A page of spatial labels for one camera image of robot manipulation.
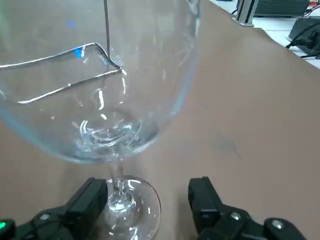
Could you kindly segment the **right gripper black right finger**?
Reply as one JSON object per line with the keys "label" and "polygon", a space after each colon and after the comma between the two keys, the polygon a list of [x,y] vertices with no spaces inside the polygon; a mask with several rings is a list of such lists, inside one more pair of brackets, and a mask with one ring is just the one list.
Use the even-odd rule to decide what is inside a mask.
{"label": "right gripper black right finger", "polygon": [[208,177],[188,183],[188,202],[198,240],[304,240],[290,221],[267,218],[263,224],[243,209],[224,204]]}

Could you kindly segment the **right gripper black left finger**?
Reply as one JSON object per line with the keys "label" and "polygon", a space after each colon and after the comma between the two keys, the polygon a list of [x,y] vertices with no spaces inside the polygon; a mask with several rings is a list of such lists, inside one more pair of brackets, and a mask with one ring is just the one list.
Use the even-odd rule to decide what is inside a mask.
{"label": "right gripper black left finger", "polygon": [[17,225],[13,219],[0,220],[2,240],[87,240],[108,200],[104,179],[88,178],[76,193],[58,207],[40,211]]}

